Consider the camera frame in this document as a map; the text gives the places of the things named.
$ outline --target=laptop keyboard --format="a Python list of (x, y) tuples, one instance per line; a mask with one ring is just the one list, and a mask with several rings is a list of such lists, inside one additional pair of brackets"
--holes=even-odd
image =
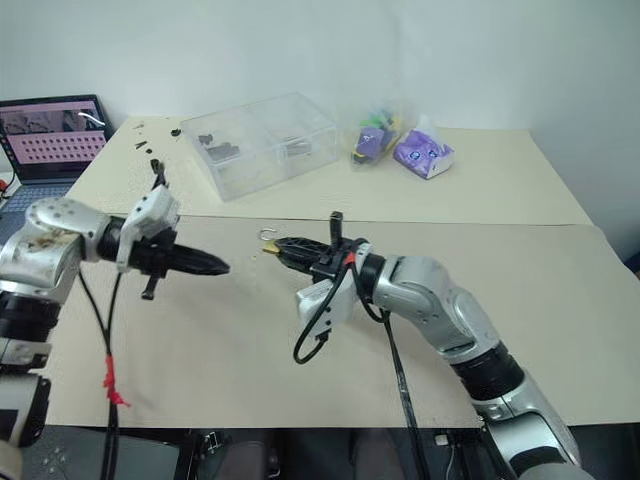
[(47, 197), (62, 197), (70, 188), (71, 185), (23, 186), (7, 201), (2, 212), (24, 212), (36, 200)]

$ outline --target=red tape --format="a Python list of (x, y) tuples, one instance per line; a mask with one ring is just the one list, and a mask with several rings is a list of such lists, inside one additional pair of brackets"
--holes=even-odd
[(107, 374), (104, 377), (102, 386), (107, 389), (107, 398), (114, 405), (124, 405), (130, 407), (131, 404), (127, 403), (122, 395), (116, 390), (116, 371), (113, 367), (113, 357), (107, 355)]
[(347, 258), (344, 259), (344, 264), (350, 265), (352, 263), (356, 263), (356, 254), (353, 252), (349, 252), (347, 254)]

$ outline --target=laptop screen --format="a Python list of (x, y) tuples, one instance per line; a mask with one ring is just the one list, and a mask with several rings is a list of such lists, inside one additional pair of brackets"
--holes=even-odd
[(0, 144), (22, 183), (75, 180), (108, 132), (95, 95), (0, 102)]

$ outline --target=robotic arm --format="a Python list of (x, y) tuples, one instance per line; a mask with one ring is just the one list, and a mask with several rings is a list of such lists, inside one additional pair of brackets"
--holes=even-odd
[[(460, 377), (485, 422), (485, 440), (503, 475), (591, 478), (577, 468), (580, 455), (571, 432), (509, 354), (477, 300), (431, 258), (383, 258), (372, 253), (366, 240), (343, 238), (341, 221), (342, 214), (334, 212), (331, 245), (289, 237), (270, 240), (264, 248), (287, 267), (312, 275), (314, 284), (296, 294), (309, 336), (321, 346), (333, 327), (351, 318), (359, 296), (408, 319)], [(344, 276), (328, 308), (324, 306), (317, 317), (334, 282), (342, 277), (345, 262), (355, 263), (358, 282), (353, 275)]]
[(162, 164), (153, 190), (129, 216), (112, 217), (68, 198), (34, 202), (24, 227), (0, 252), (0, 478), (20, 478), (17, 447), (31, 445), (44, 427), (51, 382), (32, 369), (51, 353), (49, 332), (73, 286), (80, 263), (101, 259), (120, 272), (149, 275), (142, 298), (153, 299), (168, 270), (220, 275), (218, 257), (175, 245), (178, 204)]

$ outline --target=white wall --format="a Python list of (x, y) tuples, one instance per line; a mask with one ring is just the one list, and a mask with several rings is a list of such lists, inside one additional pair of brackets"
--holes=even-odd
[(335, 113), (403, 85), (443, 126), (531, 129), (618, 253), (640, 250), (636, 0), (0, 7), (0, 98), (95, 92), (119, 125), (292, 90)]

